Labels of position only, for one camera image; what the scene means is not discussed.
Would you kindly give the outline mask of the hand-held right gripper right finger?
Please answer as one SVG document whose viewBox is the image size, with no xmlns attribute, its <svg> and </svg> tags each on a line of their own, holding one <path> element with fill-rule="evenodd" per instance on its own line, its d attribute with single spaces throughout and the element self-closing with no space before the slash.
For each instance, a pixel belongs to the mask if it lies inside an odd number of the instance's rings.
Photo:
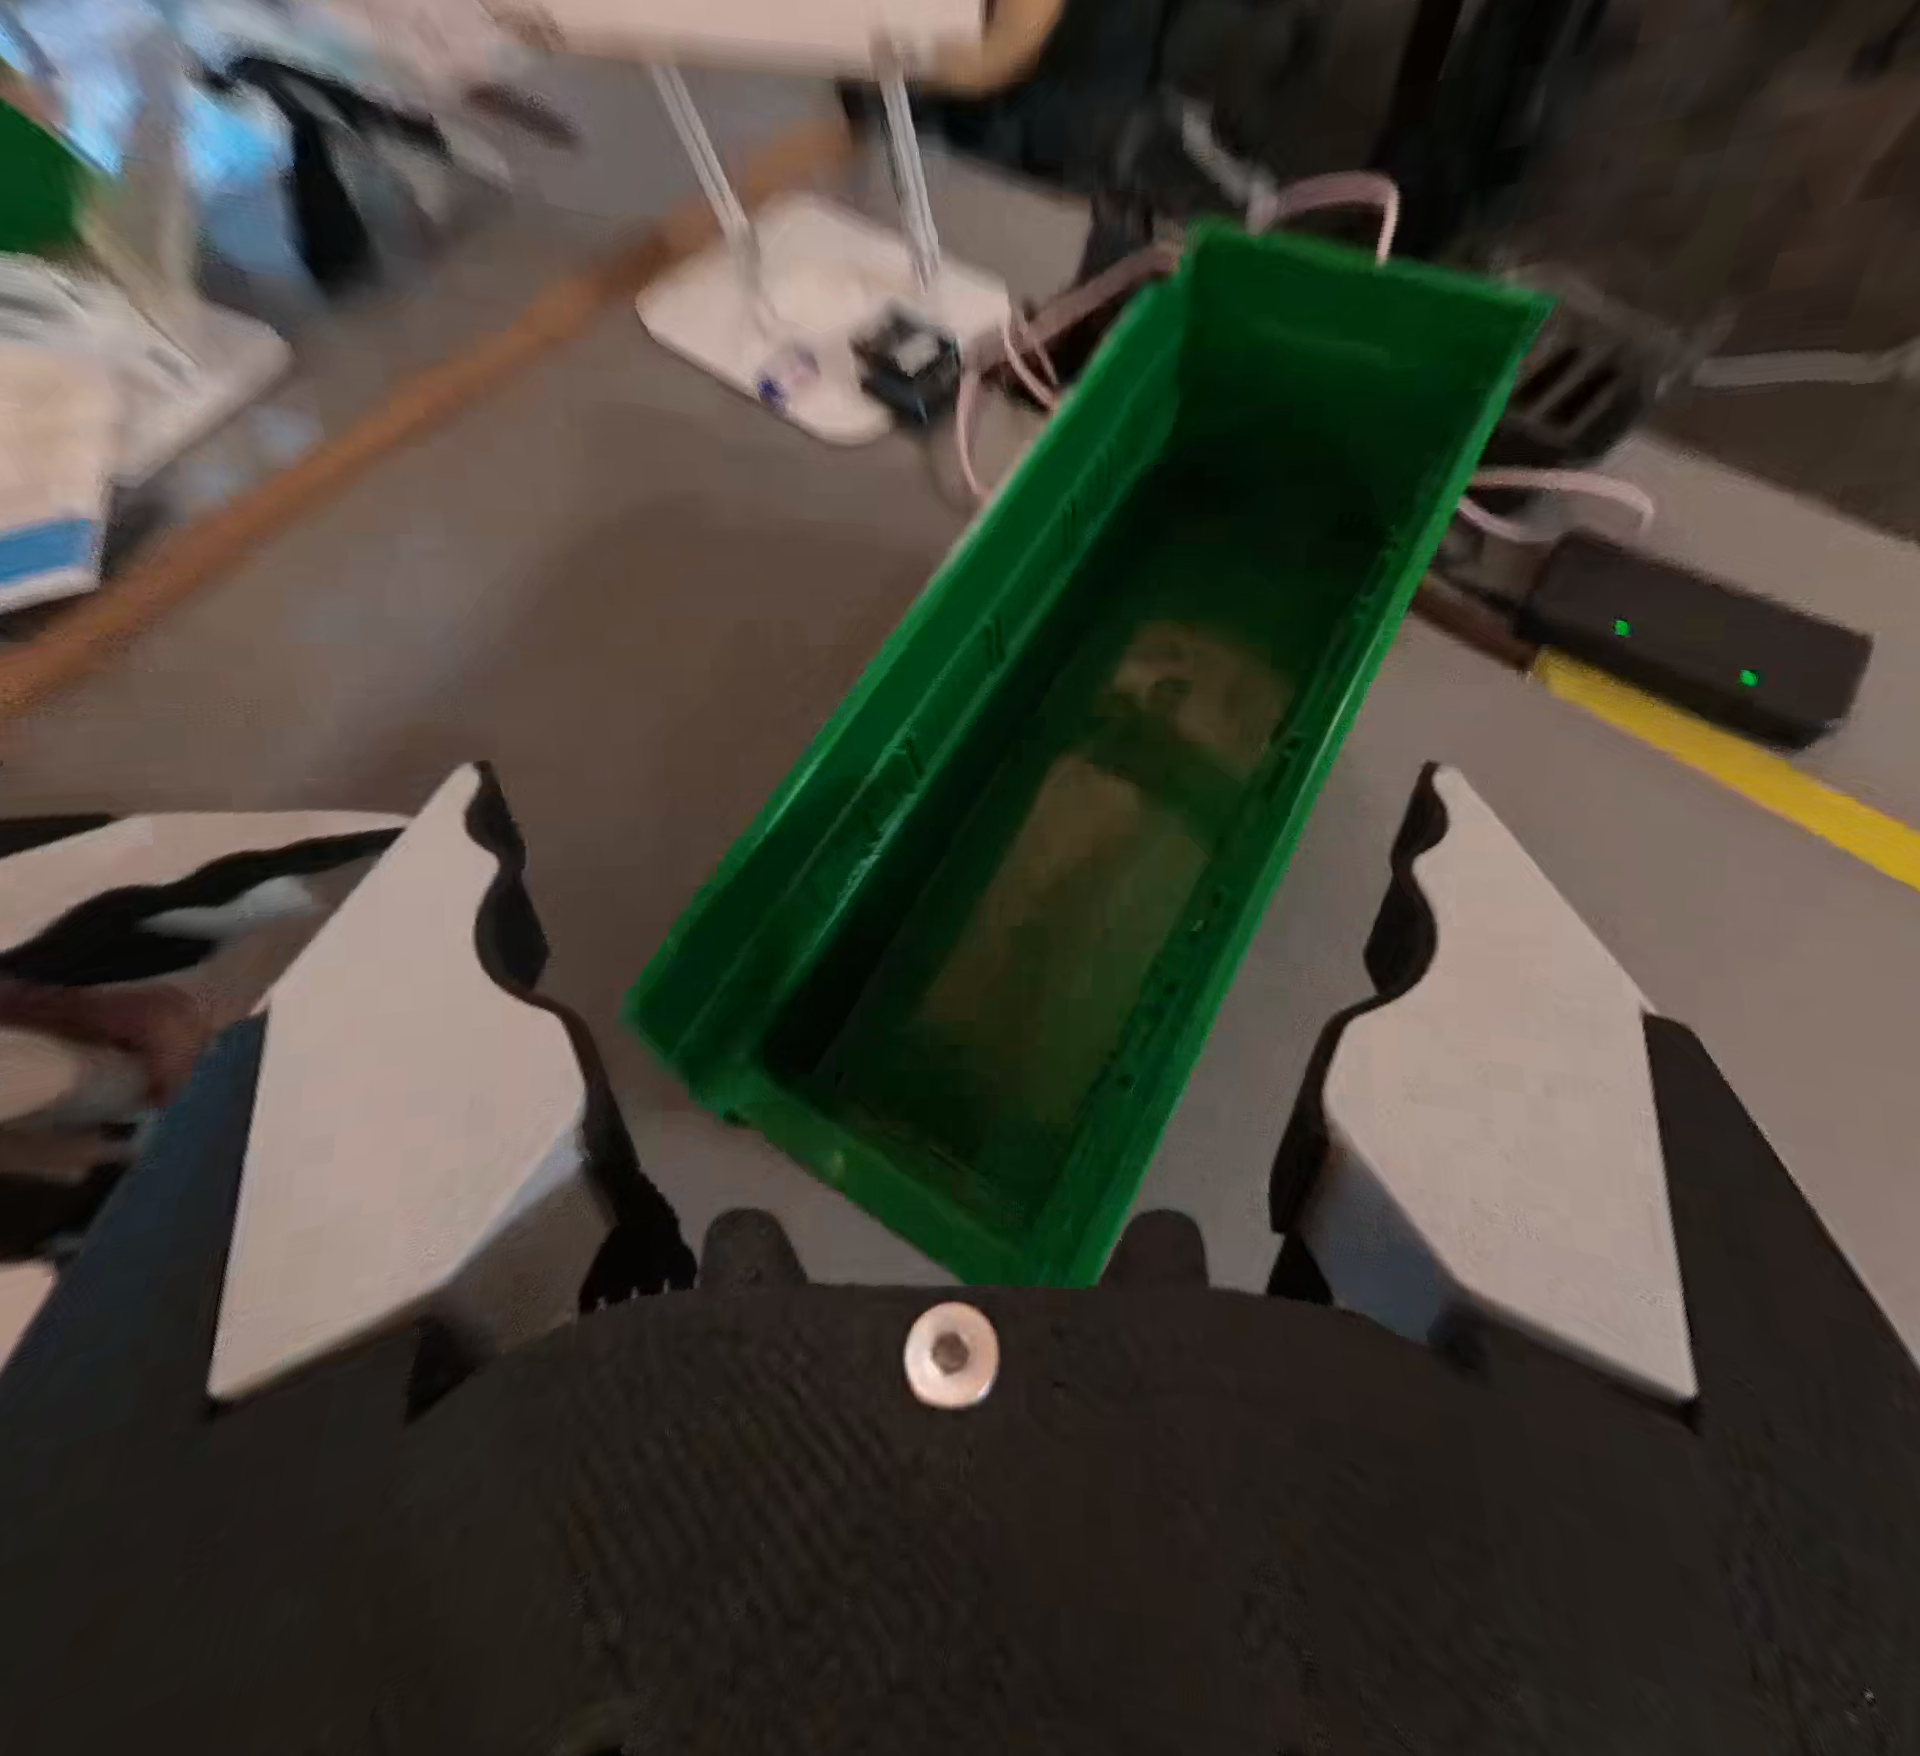
<svg viewBox="0 0 1920 1756">
<path fill-rule="evenodd" d="M 1694 1403 L 1649 1000 L 1456 768 L 1414 781 L 1363 967 L 1285 1121 L 1268 1292 Z"/>
</svg>

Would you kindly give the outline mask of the white stand base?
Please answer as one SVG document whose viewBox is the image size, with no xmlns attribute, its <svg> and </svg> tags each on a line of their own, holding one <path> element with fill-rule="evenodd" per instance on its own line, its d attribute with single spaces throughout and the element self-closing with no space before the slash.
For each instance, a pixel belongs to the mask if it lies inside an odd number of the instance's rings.
<svg viewBox="0 0 1920 1756">
<path fill-rule="evenodd" d="M 203 304 L 194 350 L 125 313 L 107 334 L 119 394 L 115 485 L 142 485 L 229 425 L 293 369 L 286 338 L 245 313 Z"/>
</svg>

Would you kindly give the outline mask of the dark green object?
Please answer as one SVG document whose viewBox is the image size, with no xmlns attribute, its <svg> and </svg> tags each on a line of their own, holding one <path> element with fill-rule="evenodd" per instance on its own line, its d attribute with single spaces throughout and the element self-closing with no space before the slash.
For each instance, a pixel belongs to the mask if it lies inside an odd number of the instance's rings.
<svg viewBox="0 0 1920 1756">
<path fill-rule="evenodd" d="M 2 257 L 55 257 L 79 239 L 92 169 L 2 101 Z"/>
</svg>

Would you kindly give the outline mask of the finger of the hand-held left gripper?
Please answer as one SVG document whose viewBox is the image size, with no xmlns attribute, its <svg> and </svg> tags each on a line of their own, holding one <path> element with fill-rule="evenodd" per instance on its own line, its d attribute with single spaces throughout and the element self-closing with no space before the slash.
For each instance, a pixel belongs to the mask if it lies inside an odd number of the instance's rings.
<svg viewBox="0 0 1920 1756">
<path fill-rule="evenodd" d="M 405 827 L 386 812 L 2 818 L 2 982 L 79 990 L 187 975 L 313 918 L 317 877 L 380 859 Z"/>
<path fill-rule="evenodd" d="M 2 1030 L 2 1261 L 68 1261 L 145 1143 L 134 1059 Z"/>
</svg>

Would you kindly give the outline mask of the green plastic bin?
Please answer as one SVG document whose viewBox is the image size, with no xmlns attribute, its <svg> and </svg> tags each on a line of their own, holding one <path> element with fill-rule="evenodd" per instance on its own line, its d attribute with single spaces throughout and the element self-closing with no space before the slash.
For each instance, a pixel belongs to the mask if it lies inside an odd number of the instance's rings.
<svg viewBox="0 0 1920 1756">
<path fill-rule="evenodd" d="M 625 1023 L 966 1287 L 1092 1287 L 1547 325 L 1199 227 L 684 906 Z"/>
</svg>

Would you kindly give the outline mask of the yellow tape strip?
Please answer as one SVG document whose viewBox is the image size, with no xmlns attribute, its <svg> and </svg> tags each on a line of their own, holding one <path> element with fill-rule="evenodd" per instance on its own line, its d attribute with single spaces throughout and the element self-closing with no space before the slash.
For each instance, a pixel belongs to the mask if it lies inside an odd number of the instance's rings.
<svg viewBox="0 0 1920 1756">
<path fill-rule="evenodd" d="M 1539 648 L 1527 679 L 1599 724 L 1679 761 L 1718 788 L 1787 823 L 1872 876 L 1918 890 L 1918 827 L 1797 768 L 1787 755 L 1718 730 L 1556 648 Z"/>
</svg>

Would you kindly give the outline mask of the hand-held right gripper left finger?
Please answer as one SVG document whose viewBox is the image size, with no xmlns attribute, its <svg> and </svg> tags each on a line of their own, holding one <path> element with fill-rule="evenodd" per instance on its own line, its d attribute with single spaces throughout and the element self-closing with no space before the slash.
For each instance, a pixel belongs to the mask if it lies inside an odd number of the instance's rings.
<svg viewBox="0 0 1920 1756">
<path fill-rule="evenodd" d="M 696 1287 L 550 945 L 488 761 L 455 768 L 259 1009 L 207 1395 L 403 1337 L 444 1401 L 580 1317 Z"/>
</svg>

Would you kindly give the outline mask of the paper booklet blue stripe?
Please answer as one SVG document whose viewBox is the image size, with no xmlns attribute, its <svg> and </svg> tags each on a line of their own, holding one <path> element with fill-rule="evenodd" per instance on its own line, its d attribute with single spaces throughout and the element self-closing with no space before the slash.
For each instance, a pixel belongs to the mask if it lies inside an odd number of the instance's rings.
<svg viewBox="0 0 1920 1756">
<path fill-rule="evenodd" d="M 101 586 L 115 485 L 181 446 L 201 390 L 113 283 L 2 257 L 2 617 Z"/>
</svg>

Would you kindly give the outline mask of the black charging hub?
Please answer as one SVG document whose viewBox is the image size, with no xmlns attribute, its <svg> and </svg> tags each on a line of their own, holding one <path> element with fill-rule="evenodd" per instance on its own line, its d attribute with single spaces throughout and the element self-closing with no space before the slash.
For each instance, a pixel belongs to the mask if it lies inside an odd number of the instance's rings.
<svg viewBox="0 0 1920 1756">
<path fill-rule="evenodd" d="M 1805 753 L 1858 706 L 1872 638 L 1590 532 L 1562 539 L 1517 636 L 1750 742 Z"/>
</svg>

